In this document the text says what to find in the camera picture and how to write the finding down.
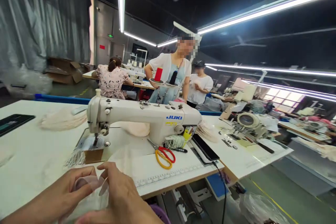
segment red thread spool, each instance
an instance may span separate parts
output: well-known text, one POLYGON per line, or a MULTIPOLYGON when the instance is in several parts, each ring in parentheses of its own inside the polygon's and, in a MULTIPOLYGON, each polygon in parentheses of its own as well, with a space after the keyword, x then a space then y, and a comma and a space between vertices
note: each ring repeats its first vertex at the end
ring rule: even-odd
POLYGON ((162 67, 158 67, 158 68, 157 68, 157 70, 156 70, 156 74, 155 74, 155 78, 154 78, 154 81, 156 81, 156 82, 160 82, 160 80, 161 80, 161 75, 162 75, 162 70, 163 70, 162 67))

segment juki logo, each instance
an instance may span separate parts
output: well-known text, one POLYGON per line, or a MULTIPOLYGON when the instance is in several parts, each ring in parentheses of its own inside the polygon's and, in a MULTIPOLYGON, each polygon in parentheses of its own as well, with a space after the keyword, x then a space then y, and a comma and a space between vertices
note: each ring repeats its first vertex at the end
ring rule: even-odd
POLYGON ((182 120, 182 117, 178 117, 176 115, 171 115, 171 116, 168 116, 166 117, 167 119, 176 119, 176 120, 182 120))

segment black thread spool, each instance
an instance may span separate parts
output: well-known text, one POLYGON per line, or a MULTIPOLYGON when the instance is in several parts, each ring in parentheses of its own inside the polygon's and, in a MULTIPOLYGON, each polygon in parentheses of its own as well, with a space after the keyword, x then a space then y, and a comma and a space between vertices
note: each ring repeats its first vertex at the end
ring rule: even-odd
POLYGON ((170 85, 175 85, 176 77, 177 77, 177 71, 175 70, 175 71, 173 72, 173 75, 172 75, 171 78, 170 78, 170 81, 169 81, 169 84, 170 84, 170 85))

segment yellow scissors handle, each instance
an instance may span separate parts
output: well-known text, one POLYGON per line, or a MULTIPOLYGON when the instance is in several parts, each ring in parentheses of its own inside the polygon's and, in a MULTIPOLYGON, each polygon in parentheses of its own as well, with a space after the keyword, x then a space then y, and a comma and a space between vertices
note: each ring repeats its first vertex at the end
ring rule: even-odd
POLYGON ((166 158, 165 156, 163 156, 159 150, 155 150, 155 157, 156 157, 157 162, 159 163, 159 165, 160 165, 162 168, 164 168, 164 169, 166 169, 166 170, 169 170, 169 169, 171 169, 171 168, 173 167, 172 162, 170 162, 168 158, 166 158), (159 159, 159 156, 162 157, 162 158, 169 164, 169 166, 164 166, 164 165, 161 163, 161 161, 160 161, 160 159, 159 159))

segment cardboard box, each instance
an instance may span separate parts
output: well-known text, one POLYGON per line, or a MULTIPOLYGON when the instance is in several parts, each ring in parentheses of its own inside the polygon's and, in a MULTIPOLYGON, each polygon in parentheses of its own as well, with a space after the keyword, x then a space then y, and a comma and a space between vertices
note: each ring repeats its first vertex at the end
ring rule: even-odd
POLYGON ((47 75, 55 82, 76 84, 83 79, 80 64, 68 59, 49 58, 47 75))

